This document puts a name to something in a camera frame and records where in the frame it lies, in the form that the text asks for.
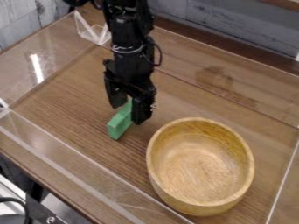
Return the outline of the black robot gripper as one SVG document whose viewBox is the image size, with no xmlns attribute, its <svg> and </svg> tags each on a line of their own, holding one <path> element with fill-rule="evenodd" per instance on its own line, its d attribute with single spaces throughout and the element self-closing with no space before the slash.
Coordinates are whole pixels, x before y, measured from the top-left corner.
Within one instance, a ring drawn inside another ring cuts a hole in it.
<svg viewBox="0 0 299 224">
<path fill-rule="evenodd" d="M 156 88 L 151 80 L 158 63 L 155 62 L 155 43 L 138 46 L 111 46 L 114 59 L 106 59 L 104 82 L 107 98 L 114 109 L 132 97 L 131 118 L 142 124 L 154 113 Z"/>
</svg>

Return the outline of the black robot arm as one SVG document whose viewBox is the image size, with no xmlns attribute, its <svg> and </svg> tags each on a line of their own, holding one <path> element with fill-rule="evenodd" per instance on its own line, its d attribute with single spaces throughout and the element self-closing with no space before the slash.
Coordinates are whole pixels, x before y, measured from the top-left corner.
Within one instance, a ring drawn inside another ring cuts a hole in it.
<svg viewBox="0 0 299 224">
<path fill-rule="evenodd" d="M 114 59 L 103 65 L 107 98 L 114 109 L 132 98 L 131 121 L 143 123 L 152 116 L 156 88 L 151 75 L 160 62 L 155 62 L 156 43 L 150 36 L 155 16 L 147 0 L 62 0 L 71 7 L 92 2 L 103 10 L 111 33 Z"/>
</svg>

